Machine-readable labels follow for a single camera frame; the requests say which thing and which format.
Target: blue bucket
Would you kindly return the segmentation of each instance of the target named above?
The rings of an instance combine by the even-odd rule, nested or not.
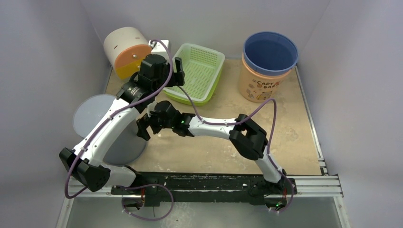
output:
[[[298,61],[295,44],[275,32],[260,32],[250,36],[243,46],[243,54],[252,70],[267,76],[283,75]]]

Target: blue bucket rim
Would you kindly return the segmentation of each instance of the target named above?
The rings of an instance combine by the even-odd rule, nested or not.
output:
[[[262,67],[257,66],[256,64],[254,64],[254,63],[249,59],[248,55],[246,55],[245,46],[246,46],[246,43],[248,42],[248,40],[249,40],[251,37],[257,36],[257,35],[260,35],[260,34],[277,35],[277,36],[283,37],[285,40],[287,40],[288,42],[290,42],[291,45],[292,45],[292,47],[295,49],[296,54],[297,54],[297,57],[295,58],[294,63],[293,63],[290,67],[288,67],[288,68],[286,68],[286,69],[282,69],[282,70],[268,70],[268,69],[264,69],[264,68],[262,68]],[[285,74],[286,72],[288,72],[289,70],[291,70],[291,69],[297,64],[298,58],[299,58],[299,53],[298,53],[298,49],[297,49],[297,46],[295,45],[295,43],[292,42],[292,40],[289,39],[288,37],[286,37],[286,36],[284,36],[284,35],[282,35],[282,34],[280,34],[280,33],[277,33],[277,32],[263,31],[263,32],[258,32],[258,33],[252,34],[252,35],[250,35],[250,36],[245,40],[245,43],[243,44],[243,56],[244,56],[244,58],[245,58],[246,64],[248,64],[248,66],[249,66],[252,70],[256,71],[257,73],[260,73],[260,74],[263,74],[263,75],[266,75],[266,76],[279,76],[279,75]]]

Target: metal frame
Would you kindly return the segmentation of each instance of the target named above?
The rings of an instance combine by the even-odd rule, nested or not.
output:
[[[312,138],[314,139],[314,142],[315,142],[318,157],[323,158],[322,150],[320,149],[320,142],[317,139],[315,125],[314,125],[314,122],[312,120],[311,111],[310,111],[309,106],[308,106],[307,97],[305,96],[305,91],[304,91],[304,88],[303,88],[302,83],[301,83],[301,78],[299,76],[298,66],[295,66],[295,71],[297,73],[298,83],[299,83],[299,87],[301,88],[302,97],[304,98],[304,104],[305,104],[305,109],[307,110],[309,123],[311,124]]]
[[[338,176],[329,176],[325,160],[323,158],[322,150],[320,148],[320,143],[317,138],[317,133],[315,129],[314,122],[312,120],[311,112],[307,103],[304,88],[301,84],[300,75],[298,72],[298,67],[295,66],[297,72],[298,83],[301,88],[302,97],[304,99],[305,108],[307,110],[309,123],[311,126],[312,138],[314,140],[318,162],[320,169],[322,171],[322,176],[290,176],[294,178],[297,184],[298,194],[295,197],[333,197],[337,214],[340,220],[342,228],[350,228],[348,221],[347,211],[343,202],[343,192],[340,185]],[[69,193],[73,194],[83,188],[83,185],[77,180],[71,178]],[[123,195],[112,195],[110,194],[112,187],[104,187],[97,192],[91,192],[85,190],[78,197],[114,197],[121,198]],[[124,195],[125,198],[139,199],[140,195]],[[281,198],[280,195],[269,195],[266,198]],[[73,205],[74,199],[65,199],[63,202],[62,210],[58,219],[57,228],[65,228],[68,222],[68,217],[70,215],[71,207]]]

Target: white cylindrical container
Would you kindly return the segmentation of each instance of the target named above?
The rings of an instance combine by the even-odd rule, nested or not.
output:
[[[115,98],[113,95],[102,94],[84,101],[73,117],[73,127],[76,133],[82,138],[87,137],[108,112]],[[111,145],[104,157],[104,162],[124,166],[136,160],[147,146],[146,140],[137,137],[137,131],[136,121],[131,122]]]
[[[104,51],[117,76],[126,79],[138,71],[141,61],[151,54],[151,47],[138,29],[124,27],[105,38]]]

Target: black mounting base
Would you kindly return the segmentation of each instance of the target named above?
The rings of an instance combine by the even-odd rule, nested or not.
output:
[[[166,186],[173,195],[175,202],[244,202],[251,205],[271,205],[266,195],[282,195],[284,188],[288,194],[297,193],[295,180],[281,180],[279,184],[264,180],[263,175],[254,174],[211,174],[211,173],[172,173],[172,172],[141,172],[131,187],[157,183]],[[112,188],[113,195],[140,194],[141,190]],[[157,207],[160,202],[170,202],[169,194],[163,188],[145,188],[145,206]]]

